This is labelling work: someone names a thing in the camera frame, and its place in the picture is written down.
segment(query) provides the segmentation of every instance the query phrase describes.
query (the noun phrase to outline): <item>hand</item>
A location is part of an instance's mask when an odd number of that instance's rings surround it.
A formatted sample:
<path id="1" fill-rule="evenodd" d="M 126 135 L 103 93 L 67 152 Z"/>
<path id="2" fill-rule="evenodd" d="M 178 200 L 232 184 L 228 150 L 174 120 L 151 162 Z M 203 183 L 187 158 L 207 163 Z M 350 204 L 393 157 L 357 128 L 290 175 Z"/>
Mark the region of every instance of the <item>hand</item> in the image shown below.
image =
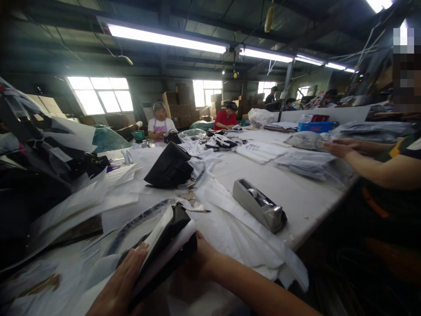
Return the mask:
<path id="1" fill-rule="evenodd" d="M 342 138 L 342 139 L 333 140 L 333 142 L 339 145 L 350 146 L 352 149 L 357 150 L 357 151 L 361 150 L 361 140 L 356 140 L 353 138 Z"/>
<path id="2" fill-rule="evenodd" d="M 224 255 L 216 251 L 200 231 L 196 231 L 196 236 L 197 251 L 185 263 L 185 271 L 192 279 L 210 279 Z"/>
<path id="3" fill-rule="evenodd" d="M 331 144 L 331 143 L 324 143 L 323 148 L 330 151 L 332 155 L 339 158 L 345 158 L 345 156 L 348 153 L 355 151 L 351 146 Z"/>
<path id="4" fill-rule="evenodd" d="M 93 302 L 86 316 L 126 316 L 133 286 L 147 255 L 148 244 L 130 249 L 122 264 Z M 143 304 L 137 305 L 131 315 L 139 315 Z"/>

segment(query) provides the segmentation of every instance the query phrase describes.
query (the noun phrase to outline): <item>green bowl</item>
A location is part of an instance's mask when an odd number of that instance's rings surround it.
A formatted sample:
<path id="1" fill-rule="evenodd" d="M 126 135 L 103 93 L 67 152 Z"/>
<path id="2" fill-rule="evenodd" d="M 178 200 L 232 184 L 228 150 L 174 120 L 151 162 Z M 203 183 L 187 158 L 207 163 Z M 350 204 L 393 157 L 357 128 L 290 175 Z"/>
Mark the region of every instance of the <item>green bowl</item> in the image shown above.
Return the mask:
<path id="1" fill-rule="evenodd" d="M 135 138 L 135 140 L 144 140 L 145 139 L 145 132 L 144 131 L 132 132 L 132 135 Z"/>

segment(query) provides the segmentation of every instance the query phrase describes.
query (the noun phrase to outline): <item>ceiling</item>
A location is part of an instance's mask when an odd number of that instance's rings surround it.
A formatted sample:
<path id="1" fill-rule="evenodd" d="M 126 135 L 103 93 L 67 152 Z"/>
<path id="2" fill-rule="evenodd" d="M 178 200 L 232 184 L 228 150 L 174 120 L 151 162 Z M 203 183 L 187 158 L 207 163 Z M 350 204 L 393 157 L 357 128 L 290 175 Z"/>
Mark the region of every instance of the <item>ceiling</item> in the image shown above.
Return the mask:
<path id="1" fill-rule="evenodd" d="M 1 45 L 2 72 L 52 75 L 181 76 L 203 77 L 231 72 L 233 54 L 158 45 L 105 35 L 96 17 L 228 43 L 302 52 L 328 58 L 360 51 L 376 20 L 365 0 L 278 0 L 272 30 L 264 32 L 268 0 L 28 0 L 10 12 Z M 93 34 L 101 37 L 114 58 Z M 268 61 L 236 59 L 243 78 L 266 76 Z M 278 62 L 268 76 L 279 79 L 287 64 Z M 294 72 L 309 64 L 296 62 Z"/>

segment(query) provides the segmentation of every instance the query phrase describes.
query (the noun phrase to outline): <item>blue plastic bin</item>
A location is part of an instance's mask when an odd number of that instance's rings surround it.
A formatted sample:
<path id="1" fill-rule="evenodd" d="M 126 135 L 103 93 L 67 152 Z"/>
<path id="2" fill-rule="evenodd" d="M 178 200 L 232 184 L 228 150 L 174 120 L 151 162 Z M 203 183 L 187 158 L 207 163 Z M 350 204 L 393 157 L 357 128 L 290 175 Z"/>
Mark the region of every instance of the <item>blue plastic bin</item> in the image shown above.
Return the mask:
<path id="1" fill-rule="evenodd" d="M 301 122 L 298 123 L 297 132 L 310 131 L 315 133 L 327 133 L 333 129 L 333 122 Z"/>

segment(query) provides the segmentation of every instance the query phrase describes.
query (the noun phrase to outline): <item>purple apron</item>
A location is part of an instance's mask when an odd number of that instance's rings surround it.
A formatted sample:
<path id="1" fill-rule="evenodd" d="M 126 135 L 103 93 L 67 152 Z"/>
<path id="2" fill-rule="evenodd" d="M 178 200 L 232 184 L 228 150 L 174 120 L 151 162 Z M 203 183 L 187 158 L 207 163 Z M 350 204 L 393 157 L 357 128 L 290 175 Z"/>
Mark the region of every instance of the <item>purple apron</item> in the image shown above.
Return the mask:
<path id="1" fill-rule="evenodd" d="M 157 126 L 157 118 L 155 118 L 155 123 L 153 124 L 153 133 L 158 134 L 160 132 L 166 132 L 167 131 L 167 119 L 165 118 L 165 126 Z M 163 142 L 163 138 L 155 139 L 155 143 L 161 143 Z"/>

